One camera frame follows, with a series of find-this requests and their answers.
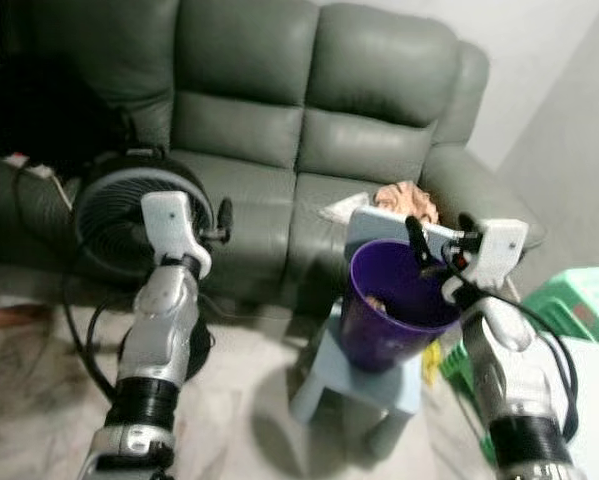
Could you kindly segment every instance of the sofa armrest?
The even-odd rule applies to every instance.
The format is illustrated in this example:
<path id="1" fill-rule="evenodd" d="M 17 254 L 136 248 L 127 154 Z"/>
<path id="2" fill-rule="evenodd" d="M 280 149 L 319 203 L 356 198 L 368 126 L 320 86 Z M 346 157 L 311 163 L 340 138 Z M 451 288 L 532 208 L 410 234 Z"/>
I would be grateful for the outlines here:
<path id="1" fill-rule="evenodd" d="M 441 221 L 457 228 L 460 213 L 476 219 L 517 218 L 530 225 L 525 249 L 539 246 L 546 229 L 528 207 L 463 145 L 432 147 L 423 166 L 420 186 L 430 193 Z"/>

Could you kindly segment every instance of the black fan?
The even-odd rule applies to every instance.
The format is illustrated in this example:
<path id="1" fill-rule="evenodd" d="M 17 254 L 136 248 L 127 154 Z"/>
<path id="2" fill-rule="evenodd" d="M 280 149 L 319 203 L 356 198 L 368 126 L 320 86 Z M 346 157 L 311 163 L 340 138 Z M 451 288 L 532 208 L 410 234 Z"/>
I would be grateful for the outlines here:
<path id="1" fill-rule="evenodd" d="M 127 155 L 94 168 L 75 205 L 76 234 L 84 253 L 112 274 L 144 277 L 154 259 L 143 225 L 141 198 L 172 190 L 190 197 L 195 235 L 210 231 L 214 217 L 208 197 L 199 180 L 178 163 Z"/>

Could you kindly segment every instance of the fan grille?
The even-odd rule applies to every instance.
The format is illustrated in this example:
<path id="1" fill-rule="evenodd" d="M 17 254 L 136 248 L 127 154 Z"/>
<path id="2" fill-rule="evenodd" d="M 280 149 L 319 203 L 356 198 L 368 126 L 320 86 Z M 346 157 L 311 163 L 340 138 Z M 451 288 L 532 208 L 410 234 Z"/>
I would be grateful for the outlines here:
<path id="1" fill-rule="evenodd" d="M 150 192 L 188 194 L 195 233 L 212 226 L 212 210 L 194 177 L 164 168 L 123 168 L 90 183 L 76 207 L 77 236 L 85 253 L 106 270 L 143 277 L 154 265 L 141 215 Z"/>

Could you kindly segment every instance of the sofa backrest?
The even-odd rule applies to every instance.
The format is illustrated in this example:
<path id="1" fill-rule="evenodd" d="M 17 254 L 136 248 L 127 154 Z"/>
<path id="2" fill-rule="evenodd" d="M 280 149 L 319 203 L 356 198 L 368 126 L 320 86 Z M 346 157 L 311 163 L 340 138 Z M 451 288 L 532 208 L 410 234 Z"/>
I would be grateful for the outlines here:
<path id="1" fill-rule="evenodd" d="M 360 5 L 0 2 L 20 50 L 69 55 L 142 140 L 297 172 L 417 180 L 431 145 L 468 141 L 488 76 L 444 25 Z"/>

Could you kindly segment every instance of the yellow object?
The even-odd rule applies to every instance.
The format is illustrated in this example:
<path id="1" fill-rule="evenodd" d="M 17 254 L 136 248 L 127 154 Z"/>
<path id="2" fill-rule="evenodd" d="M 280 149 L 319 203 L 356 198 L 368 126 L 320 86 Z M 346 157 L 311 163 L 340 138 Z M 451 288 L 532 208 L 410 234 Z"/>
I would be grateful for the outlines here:
<path id="1" fill-rule="evenodd" d="M 441 345 L 435 340 L 423 351 L 421 361 L 421 376 L 429 387 L 434 385 L 437 379 L 437 370 L 442 361 Z"/>

